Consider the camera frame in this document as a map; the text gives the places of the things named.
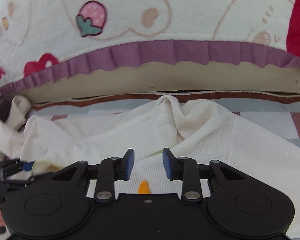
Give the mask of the white waffle knit garment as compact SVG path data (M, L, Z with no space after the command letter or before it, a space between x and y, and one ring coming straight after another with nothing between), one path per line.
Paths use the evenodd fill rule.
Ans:
M118 191L134 193L142 180L153 193L180 192L169 181L162 150L201 164L220 160L282 191L295 206L287 232L300 238L300 148L210 100L181 104L170 95L118 114L76 115L51 121L32 116L23 132L0 120L0 152L9 158L65 167L80 160L135 152L132 177Z

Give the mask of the dark brown garment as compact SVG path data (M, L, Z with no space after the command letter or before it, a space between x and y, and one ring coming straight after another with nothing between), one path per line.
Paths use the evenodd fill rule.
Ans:
M13 96L0 99L0 120L6 122L10 114Z

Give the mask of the beige mattress side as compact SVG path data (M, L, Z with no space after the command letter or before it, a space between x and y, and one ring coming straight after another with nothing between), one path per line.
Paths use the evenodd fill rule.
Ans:
M150 62L140 67L96 70L21 92L32 103L71 98L146 92L242 90L300 94L300 68L264 68L242 62L236 66L210 62L175 65Z

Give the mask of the checkered cartoon play mat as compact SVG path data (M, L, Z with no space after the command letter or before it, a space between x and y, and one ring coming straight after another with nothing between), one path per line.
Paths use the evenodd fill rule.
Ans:
M163 95L161 92L134 93L39 103L31 107L29 116L58 120L77 115L118 114L157 100ZM300 147L300 94L219 90L171 95L180 103L212 100Z

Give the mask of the white cartoon print bedspread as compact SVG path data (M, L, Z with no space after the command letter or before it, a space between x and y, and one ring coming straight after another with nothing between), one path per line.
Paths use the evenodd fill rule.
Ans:
M300 67L300 0L0 0L0 98L183 61Z

